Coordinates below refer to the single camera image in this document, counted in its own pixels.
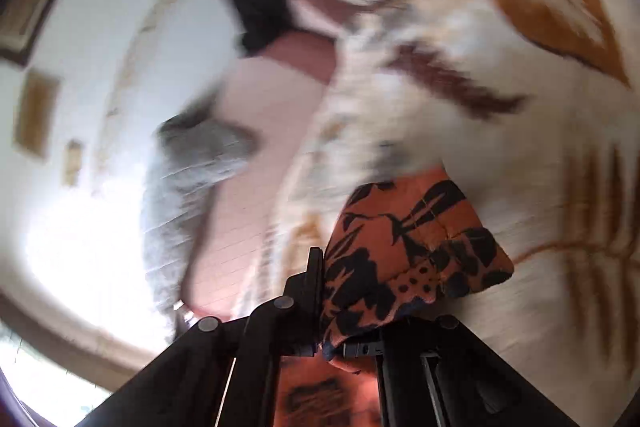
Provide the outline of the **pink sofa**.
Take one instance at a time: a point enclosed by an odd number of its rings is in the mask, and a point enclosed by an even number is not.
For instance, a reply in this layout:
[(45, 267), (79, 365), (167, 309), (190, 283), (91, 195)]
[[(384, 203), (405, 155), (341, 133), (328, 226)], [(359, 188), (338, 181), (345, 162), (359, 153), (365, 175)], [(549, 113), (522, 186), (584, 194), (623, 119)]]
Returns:
[(294, 28), (231, 69), (215, 105), (221, 119), (255, 135), (248, 165), (213, 191), (182, 286), (198, 315), (231, 317), (260, 268), (274, 200), (335, 69), (334, 38), (357, 12), (341, 0), (286, 0)]

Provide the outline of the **leaf pattern cream blanket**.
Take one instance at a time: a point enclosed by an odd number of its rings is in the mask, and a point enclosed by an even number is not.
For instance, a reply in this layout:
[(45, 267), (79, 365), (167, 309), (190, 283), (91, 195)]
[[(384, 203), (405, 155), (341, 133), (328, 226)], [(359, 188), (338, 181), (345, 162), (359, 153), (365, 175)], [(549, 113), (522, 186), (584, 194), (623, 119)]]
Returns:
[(398, 0), (354, 16), (236, 312), (277, 296), (350, 196), (442, 168), (510, 280), (456, 314), (582, 426), (639, 387), (639, 0)]

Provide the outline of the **grey quilted pillow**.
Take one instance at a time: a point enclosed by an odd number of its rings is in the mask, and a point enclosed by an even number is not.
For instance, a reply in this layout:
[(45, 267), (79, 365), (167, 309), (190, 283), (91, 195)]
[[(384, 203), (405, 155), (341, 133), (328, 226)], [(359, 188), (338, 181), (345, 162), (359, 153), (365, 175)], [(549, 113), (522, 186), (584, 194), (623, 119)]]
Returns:
[(154, 139), (141, 210), (143, 262), (164, 337), (171, 341), (189, 327), (182, 284), (214, 187), (246, 167), (258, 141), (250, 130), (218, 120), (206, 108), (166, 120)]

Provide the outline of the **beige wall switch plate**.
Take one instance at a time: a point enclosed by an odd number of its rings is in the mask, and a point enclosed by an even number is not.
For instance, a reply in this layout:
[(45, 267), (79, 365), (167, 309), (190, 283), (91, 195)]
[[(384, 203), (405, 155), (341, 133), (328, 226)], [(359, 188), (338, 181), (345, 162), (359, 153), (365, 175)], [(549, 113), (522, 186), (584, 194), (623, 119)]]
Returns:
[(73, 187), (78, 184), (84, 161), (84, 144), (77, 140), (70, 140), (65, 147), (63, 185)]

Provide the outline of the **orange black floral garment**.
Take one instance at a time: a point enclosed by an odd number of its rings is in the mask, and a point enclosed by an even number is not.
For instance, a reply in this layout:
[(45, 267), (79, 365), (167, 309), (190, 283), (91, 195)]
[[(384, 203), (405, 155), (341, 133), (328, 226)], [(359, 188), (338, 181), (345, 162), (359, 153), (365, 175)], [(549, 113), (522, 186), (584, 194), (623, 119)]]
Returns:
[(350, 195), (324, 251), (321, 351), (287, 358), (278, 426), (380, 425), (373, 358), (343, 341), (509, 280), (514, 265), (442, 167)]

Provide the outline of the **small framed wall plaque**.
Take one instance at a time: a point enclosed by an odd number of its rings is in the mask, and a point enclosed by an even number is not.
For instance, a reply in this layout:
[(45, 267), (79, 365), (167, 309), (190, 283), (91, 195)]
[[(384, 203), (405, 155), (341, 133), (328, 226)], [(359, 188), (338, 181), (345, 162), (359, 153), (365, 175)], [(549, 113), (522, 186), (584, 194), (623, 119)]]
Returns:
[(49, 152), (50, 134), (61, 81), (40, 72), (27, 71), (20, 103), (18, 103), (13, 142), (23, 152), (46, 160)]

